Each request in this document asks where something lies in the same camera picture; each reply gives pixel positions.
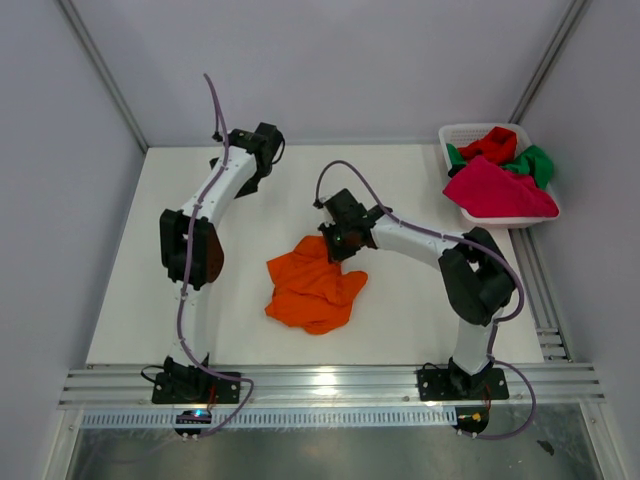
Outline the orange t shirt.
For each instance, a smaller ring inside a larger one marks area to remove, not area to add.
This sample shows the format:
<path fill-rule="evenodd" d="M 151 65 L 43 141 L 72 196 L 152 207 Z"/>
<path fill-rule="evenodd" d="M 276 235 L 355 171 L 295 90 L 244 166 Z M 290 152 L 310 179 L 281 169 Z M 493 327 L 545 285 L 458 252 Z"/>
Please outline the orange t shirt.
<path fill-rule="evenodd" d="M 368 281 L 363 271 L 343 272 L 329 261 L 325 240 L 306 236 L 266 263 L 273 292 L 265 314 L 290 328 L 324 335 L 345 326 Z"/>

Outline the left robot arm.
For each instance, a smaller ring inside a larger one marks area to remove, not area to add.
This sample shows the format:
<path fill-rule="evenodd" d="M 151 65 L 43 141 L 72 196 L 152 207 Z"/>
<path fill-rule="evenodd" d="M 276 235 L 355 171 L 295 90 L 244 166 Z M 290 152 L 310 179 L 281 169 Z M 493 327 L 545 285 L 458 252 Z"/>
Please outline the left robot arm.
<path fill-rule="evenodd" d="M 258 191 L 284 147 L 283 134 L 268 123 L 260 123 L 253 132 L 232 130 L 223 154 L 210 161 L 211 172 L 203 185 L 180 209 L 161 214 L 161 263 L 175 285 L 179 304 L 177 338 L 155 377 L 153 403 L 203 403 L 213 387 L 224 403 L 239 402 L 235 374 L 216 376 L 207 371 L 208 298 L 224 264 L 218 227 L 234 199 Z"/>

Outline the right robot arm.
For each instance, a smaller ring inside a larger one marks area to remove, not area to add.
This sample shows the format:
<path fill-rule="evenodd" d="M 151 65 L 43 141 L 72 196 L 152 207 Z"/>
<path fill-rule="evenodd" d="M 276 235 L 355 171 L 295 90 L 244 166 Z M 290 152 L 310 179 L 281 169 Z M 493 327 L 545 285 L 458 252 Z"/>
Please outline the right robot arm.
<path fill-rule="evenodd" d="M 327 219 L 319 227 L 330 261 L 363 248 L 405 255 L 440 272 L 459 318 L 454 352 L 445 366 L 425 363 L 416 373 L 423 401 L 506 400 L 505 373 L 491 357 L 496 320 L 516 289 L 514 275 L 493 237 L 482 228 L 443 234 L 412 226 L 384 206 L 366 208 L 351 192 L 316 199 Z"/>

